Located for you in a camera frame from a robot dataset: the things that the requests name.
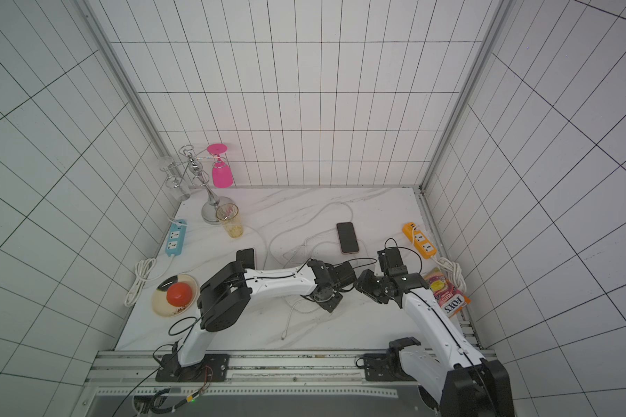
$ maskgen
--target snack bag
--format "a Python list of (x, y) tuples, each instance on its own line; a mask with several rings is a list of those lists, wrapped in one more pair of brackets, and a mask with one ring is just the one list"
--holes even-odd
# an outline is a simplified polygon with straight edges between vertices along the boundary
[(471, 302), (467, 296), (445, 278), (445, 275), (438, 267), (432, 269), (423, 278), (429, 283), (429, 289), (434, 293), (436, 301), (448, 317), (452, 317), (464, 305)]

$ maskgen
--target charging cable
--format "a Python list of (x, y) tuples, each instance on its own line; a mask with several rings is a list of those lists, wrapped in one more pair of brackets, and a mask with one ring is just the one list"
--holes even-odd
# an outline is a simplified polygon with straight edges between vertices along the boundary
[(322, 211), (323, 211), (324, 209), (326, 209), (327, 207), (329, 207), (329, 206), (330, 206), (330, 205), (332, 205), (332, 204), (342, 204), (342, 205), (345, 205), (345, 206), (348, 208), (348, 210), (350, 210), (350, 211), (351, 211), (351, 219), (350, 219), (350, 220), (348, 220), (348, 221), (352, 221), (352, 218), (354, 217), (354, 212), (352, 211), (351, 206), (350, 206), (350, 205), (348, 205), (347, 203), (345, 203), (345, 202), (331, 202), (331, 203), (329, 203), (329, 204), (326, 204), (323, 208), (321, 208), (321, 209), (320, 209), (320, 211), (319, 211), (319, 212), (317, 212), (317, 213), (316, 213), (313, 217), (311, 217), (311, 218), (310, 218), (310, 219), (309, 219), (306, 223), (302, 223), (302, 224), (300, 224), (299, 226), (294, 226), (293, 228), (290, 228), (290, 229), (287, 229), (287, 230), (281, 231), (279, 234), (277, 234), (276, 236), (274, 236), (274, 237), (273, 237), (273, 238), (269, 241), (269, 244), (267, 245), (267, 259), (268, 259), (269, 255), (271, 255), (271, 257), (273, 257), (273, 258), (274, 258), (274, 260), (275, 260), (277, 263), (279, 263), (280, 265), (287, 265), (290, 261), (292, 261), (292, 259), (293, 259), (293, 258), (297, 255), (297, 253), (299, 253), (299, 251), (300, 251), (301, 249), (304, 249), (304, 250), (306, 249), (306, 245), (308, 244), (308, 241), (309, 241), (310, 239), (317, 238), (318, 236), (321, 236), (321, 235), (324, 235), (324, 234), (329, 233), (329, 232), (331, 232), (331, 231), (334, 231), (334, 229), (335, 229), (335, 228), (331, 228), (331, 229), (326, 229), (326, 230), (323, 230), (323, 231), (321, 231), (321, 232), (318, 232), (318, 233), (314, 234), (313, 236), (309, 236), (308, 238), (306, 238), (306, 239), (304, 240), (304, 243), (303, 243), (303, 244), (301, 244), (301, 245), (299, 245), (299, 246), (296, 246), (296, 247), (293, 247), (291, 250), (288, 250), (287, 252), (285, 252), (285, 253), (284, 253), (284, 255), (285, 255), (285, 254), (288, 254), (288, 253), (290, 253), (290, 252), (294, 251), (294, 254), (292, 254), (292, 256), (290, 257), (290, 259), (287, 259), (287, 260), (286, 260), (286, 259), (285, 259), (285, 257), (283, 257), (283, 259), (286, 261), (285, 263), (282, 263), (281, 261), (279, 261), (279, 260), (276, 258), (276, 256), (272, 253), (272, 250), (271, 250), (271, 246), (273, 245), (274, 240), (276, 240), (279, 236), (284, 235), (284, 234), (286, 234), (286, 233), (288, 233), (288, 232), (290, 232), (290, 231), (293, 231), (293, 230), (296, 230), (296, 229), (299, 229), (299, 228), (303, 228), (304, 226), (306, 226), (307, 224), (309, 224), (311, 221), (315, 220), (315, 218), (317, 218), (317, 217), (319, 216), (319, 214), (320, 214), (320, 213), (322, 213)]
[(151, 257), (149, 259), (142, 259), (141, 261), (137, 262), (137, 264), (135, 265), (135, 275), (137, 276), (137, 279), (135, 279), (134, 284), (132, 284), (130, 290), (127, 292), (127, 294), (125, 294), (125, 301), (123, 301), (123, 305), (125, 305), (125, 307), (130, 307), (134, 305), (139, 299), (139, 295), (141, 295), (142, 293), (144, 284), (149, 281), (155, 281), (156, 279), (162, 278), (167, 273), (169, 266), (171, 266), (171, 261), (173, 260), (174, 255), (169, 255), (169, 263), (167, 264), (167, 268), (165, 268), (165, 270), (160, 275), (154, 278), (149, 278), (149, 275), (155, 267), (156, 263), (158, 262), (157, 259)]
[(296, 305), (301, 303), (301, 302), (303, 302), (303, 301), (309, 301), (309, 300), (301, 299), (299, 301), (295, 301), (294, 304), (292, 304), (292, 308), (290, 309), (290, 314), (288, 314), (288, 321), (285, 323), (285, 329), (280, 334), (280, 339), (281, 340), (285, 340), (285, 338), (288, 337), (288, 328), (290, 327), (290, 319), (292, 318), (292, 312), (293, 311), (296, 310), (297, 312), (300, 312), (301, 314), (309, 314), (309, 313), (316, 312), (320, 308), (319, 305), (316, 305), (316, 307), (313, 310), (310, 310), (308, 312), (302, 312), (301, 310), (295, 309)]

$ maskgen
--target red tomato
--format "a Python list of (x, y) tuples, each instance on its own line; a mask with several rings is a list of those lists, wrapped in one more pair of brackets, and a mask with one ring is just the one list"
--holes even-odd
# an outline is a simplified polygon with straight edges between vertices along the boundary
[(167, 288), (167, 302), (174, 307), (183, 307), (192, 300), (192, 288), (185, 282), (177, 282)]

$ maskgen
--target electrical outlet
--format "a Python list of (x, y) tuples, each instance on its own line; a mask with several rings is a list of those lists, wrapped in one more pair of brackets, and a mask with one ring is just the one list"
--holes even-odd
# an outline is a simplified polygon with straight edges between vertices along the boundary
[(185, 220), (175, 220), (169, 227), (169, 234), (167, 235), (167, 245), (165, 246), (165, 253), (167, 255), (180, 255), (184, 248), (184, 237), (187, 223)]
[(438, 252), (429, 239), (425, 237), (424, 233), (422, 233), (422, 231), (415, 225), (415, 223), (410, 222), (405, 224), (402, 231), (423, 258), (429, 259), (434, 256), (436, 252)]

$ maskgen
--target metal bracket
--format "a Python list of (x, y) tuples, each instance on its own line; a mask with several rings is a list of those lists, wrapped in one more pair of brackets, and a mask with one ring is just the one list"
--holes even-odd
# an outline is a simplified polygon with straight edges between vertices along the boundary
[(227, 363), (230, 361), (230, 355), (226, 354), (206, 354), (201, 363), (185, 368), (178, 368), (178, 361), (172, 356), (175, 354), (167, 354), (162, 356), (162, 362), (165, 367), (160, 369), (155, 375), (157, 382), (201, 382), (207, 379), (204, 368), (211, 368), (211, 382), (224, 382), (227, 378)]
[(367, 381), (415, 381), (412, 376), (397, 376), (391, 369), (387, 354), (364, 354), (364, 377)]

